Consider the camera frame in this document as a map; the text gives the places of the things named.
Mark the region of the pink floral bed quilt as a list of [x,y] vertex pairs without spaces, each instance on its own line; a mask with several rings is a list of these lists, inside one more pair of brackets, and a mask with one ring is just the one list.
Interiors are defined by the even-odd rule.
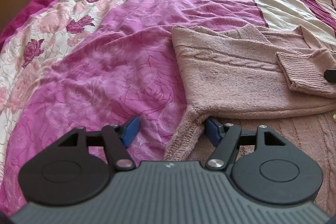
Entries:
[[70,129],[137,115],[135,162],[162,160],[186,110],[171,28],[304,26],[335,43],[335,0],[33,0],[1,34],[1,211],[18,173]]

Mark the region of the pink knitted sweater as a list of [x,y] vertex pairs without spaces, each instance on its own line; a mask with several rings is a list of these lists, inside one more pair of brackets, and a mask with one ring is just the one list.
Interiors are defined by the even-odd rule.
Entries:
[[166,160],[204,160],[203,122],[217,117],[245,128],[267,124],[323,170],[317,203],[335,213],[335,44],[304,26],[276,31],[247,24],[214,32],[202,26],[171,30],[187,108]]

